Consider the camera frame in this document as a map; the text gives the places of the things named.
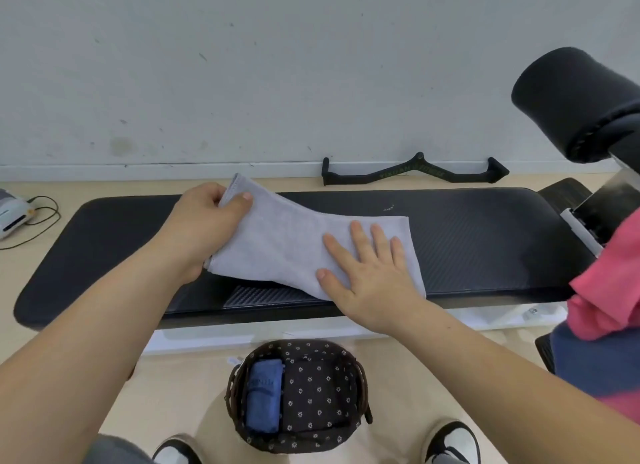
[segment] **gray pants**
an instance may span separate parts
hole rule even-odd
[[[153,461],[135,444],[120,437],[99,435],[89,448],[83,464],[152,464]],[[438,456],[433,464],[460,464],[449,456]]]

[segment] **shoe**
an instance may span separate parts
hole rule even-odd
[[[207,464],[198,443],[187,434],[176,434],[165,439],[151,460],[157,464]]]
[[[432,464],[441,455],[467,464],[481,464],[476,436],[459,420],[444,420],[436,425],[424,441],[420,462]]]

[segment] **finger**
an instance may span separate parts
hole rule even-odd
[[[227,188],[219,185],[218,183],[210,182],[202,183],[201,185],[196,186],[194,190],[202,193],[203,195],[212,199],[214,202],[218,203],[222,199],[222,196],[225,194],[225,191],[227,191]]]
[[[318,269],[316,277],[322,290],[339,308],[348,303],[349,299],[353,297],[353,292],[344,287],[342,282],[329,269]]]
[[[322,240],[326,250],[331,254],[335,261],[338,262],[340,268],[350,276],[350,273],[353,273],[357,268],[358,261],[353,258],[353,255],[351,255],[349,250],[340,245],[340,242],[338,242],[332,234],[324,234]]]
[[[353,244],[356,246],[360,262],[372,262],[376,260],[378,256],[373,250],[371,241],[369,237],[367,237],[367,234],[364,233],[360,222],[353,221],[349,227],[351,228],[351,238],[353,239]]]
[[[249,213],[253,205],[251,193],[239,193],[219,210],[230,219],[232,223],[238,224]]]
[[[376,245],[376,253],[378,258],[384,264],[394,263],[394,259],[391,255],[391,246],[387,240],[384,230],[378,224],[371,226],[371,236],[373,237],[373,243]]]
[[[404,247],[398,237],[391,239],[391,255],[394,258],[394,264],[396,267],[402,270],[406,270],[406,258],[404,257]]]

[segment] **black foam roller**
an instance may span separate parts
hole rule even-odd
[[[578,48],[558,48],[533,62],[516,81],[511,101],[574,163],[609,157],[618,140],[603,127],[640,112],[640,87]]]

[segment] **gray towel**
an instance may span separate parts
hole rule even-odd
[[[357,258],[349,224],[358,220],[370,237],[371,225],[377,223],[388,239],[397,236],[402,241],[413,283],[418,292],[425,295],[407,217],[344,217],[318,213],[271,193],[240,174],[232,179],[220,206],[243,192],[253,195],[253,207],[229,243],[205,263],[209,272],[244,280],[272,280],[304,290],[318,299],[330,300],[317,282],[316,270],[327,268],[346,287],[351,284],[324,248],[322,235],[332,234]]]

